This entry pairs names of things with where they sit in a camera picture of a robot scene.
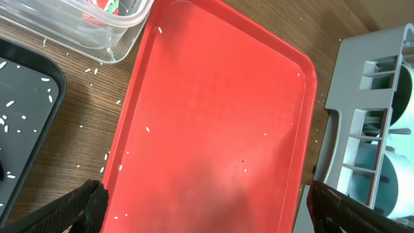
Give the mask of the red snack wrapper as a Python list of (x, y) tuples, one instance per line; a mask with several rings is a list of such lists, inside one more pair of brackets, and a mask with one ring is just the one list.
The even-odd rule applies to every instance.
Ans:
[[(119, 0), (87, 0), (88, 3), (98, 6), (102, 10), (110, 13), (111, 15), (119, 15)], [(104, 25), (101, 19), (93, 17), (89, 14), (83, 13), (82, 20), (86, 23), (92, 23), (96, 25)]]

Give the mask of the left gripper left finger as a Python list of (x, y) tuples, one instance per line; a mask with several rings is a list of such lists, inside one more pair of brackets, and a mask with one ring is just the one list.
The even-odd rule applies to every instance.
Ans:
[(1, 233), (100, 233), (109, 204), (109, 192), (98, 180), (41, 207), (30, 215), (1, 228)]

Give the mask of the light blue bowl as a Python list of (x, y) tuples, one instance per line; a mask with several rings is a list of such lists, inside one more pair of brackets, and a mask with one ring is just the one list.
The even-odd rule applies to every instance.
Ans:
[[(360, 146), (356, 154), (357, 167), (374, 168), (376, 148)], [(348, 196), (366, 203), (370, 177), (353, 175)], [(375, 211), (390, 219), (413, 216), (413, 165), (402, 155), (386, 151), (375, 200)]]

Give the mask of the green bowl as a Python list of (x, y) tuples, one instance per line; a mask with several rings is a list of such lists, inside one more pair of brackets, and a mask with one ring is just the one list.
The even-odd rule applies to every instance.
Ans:
[[(390, 89), (393, 86), (395, 68), (384, 65), (377, 72), (368, 75), (372, 89)], [(398, 82), (393, 92), (391, 103), (392, 114), (390, 129), (413, 127), (413, 68), (402, 64), (398, 74)]]

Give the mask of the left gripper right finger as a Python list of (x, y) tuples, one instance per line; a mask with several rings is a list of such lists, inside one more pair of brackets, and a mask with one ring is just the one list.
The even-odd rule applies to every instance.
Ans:
[(320, 181), (313, 181), (307, 208), (315, 233), (413, 233)]

